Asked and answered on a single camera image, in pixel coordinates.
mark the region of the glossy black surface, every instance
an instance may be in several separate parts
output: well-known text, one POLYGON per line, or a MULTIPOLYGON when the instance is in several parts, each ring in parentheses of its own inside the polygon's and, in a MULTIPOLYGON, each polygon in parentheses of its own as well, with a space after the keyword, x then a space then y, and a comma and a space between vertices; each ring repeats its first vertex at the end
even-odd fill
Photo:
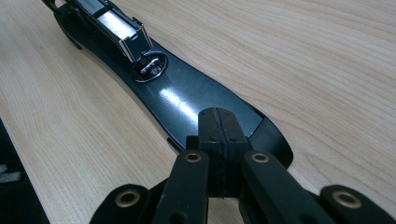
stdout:
MULTIPOLYGON (((84 26, 69 4, 64 4, 59 9, 61 13, 55 14, 55 18, 69 39, 79 49, 81 46, 89 49, 116 72, 163 126, 179 149, 186 148, 187 136, 198 134, 198 113, 209 107, 220 107, 235 114, 247 137, 254 135, 256 129, 265 124, 261 129, 270 130, 276 137, 270 140, 273 142, 271 146, 276 148, 270 150, 279 156, 285 166, 289 166, 292 153, 277 127, 263 113, 255 110, 232 91, 183 62, 154 40, 151 40, 152 50, 166 54, 167 68, 159 77, 149 82, 136 82, 132 79, 133 64, 120 53, 116 45, 102 32, 90 32, 90 27, 84 26)), ((256 134, 255 139, 260 139, 260 136, 256 134)), ((268 149, 266 146, 257 146, 256 149, 261 148, 268 149)))

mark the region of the wood grain surface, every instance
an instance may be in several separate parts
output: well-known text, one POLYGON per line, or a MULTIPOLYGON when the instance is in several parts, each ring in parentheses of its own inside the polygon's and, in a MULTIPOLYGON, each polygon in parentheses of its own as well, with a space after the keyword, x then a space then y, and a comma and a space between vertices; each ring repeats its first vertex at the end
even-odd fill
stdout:
MULTIPOLYGON (((352 187, 396 217, 395 1, 113 2, 266 114, 303 187, 352 187)), ((0 116, 51 223, 88 223, 114 188, 168 177, 161 127, 41 1, 0 14, 0 116)), ((211 200, 209 223, 242 223, 236 200, 211 200)))

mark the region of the black plastic part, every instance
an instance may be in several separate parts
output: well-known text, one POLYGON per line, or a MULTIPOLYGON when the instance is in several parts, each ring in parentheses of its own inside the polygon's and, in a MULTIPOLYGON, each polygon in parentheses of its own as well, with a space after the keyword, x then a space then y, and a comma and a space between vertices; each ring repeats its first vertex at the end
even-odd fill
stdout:
POLYGON ((121 186, 108 194, 93 215, 91 224, 144 223, 142 220, 149 201, 146 188, 131 184, 121 186))
POLYGON ((238 207, 245 224, 268 224, 265 214, 247 184, 242 187, 238 207))
POLYGON ((163 196, 163 189, 167 183, 168 179, 165 179, 163 182, 159 183, 158 185, 154 186, 154 188, 148 191, 149 193, 149 201, 142 213, 144 214, 141 219, 141 224, 151 223, 153 219, 153 215, 157 210, 158 202, 160 201, 161 197, 163 196))
POLYGON ((133 64, 102 32, 91 32, 73 10, 71 3, 59 8, 57 22, 67 37, 80 49, 83 46, 105 62, 134 91, 156 120, 169 134, 177 148, 186 148, 186 137, 198 135, 198 112, 209 107, 232 111, 244 136, 254 137, 258 150, 270 151, 288 167, 291 149, 276 126, 262 113, 244 102, 232 91, 206 76, 154 40, 154 51, 166 54, 168 66, 155 79, 139 83, 132 79, 133 64))
POLYGON ((334 223, 273 155, 248 151, 242 174, 269 223, 334 223))
POLYGON ((318 202, 337 223, 396 223, 388 213, 366 196, 344 186, 334 185, 322 189, 318 202))
POLYGON ((188 150, 177 156, 152 223, 203 224, 207 220, 209 157, 188 150))
POLYGON ((198 120, 198 149, 213 161, 209 197, 237 198, 242 183, 241 162, 252 148, 231 111, 208 108, 199 113, 198 120))

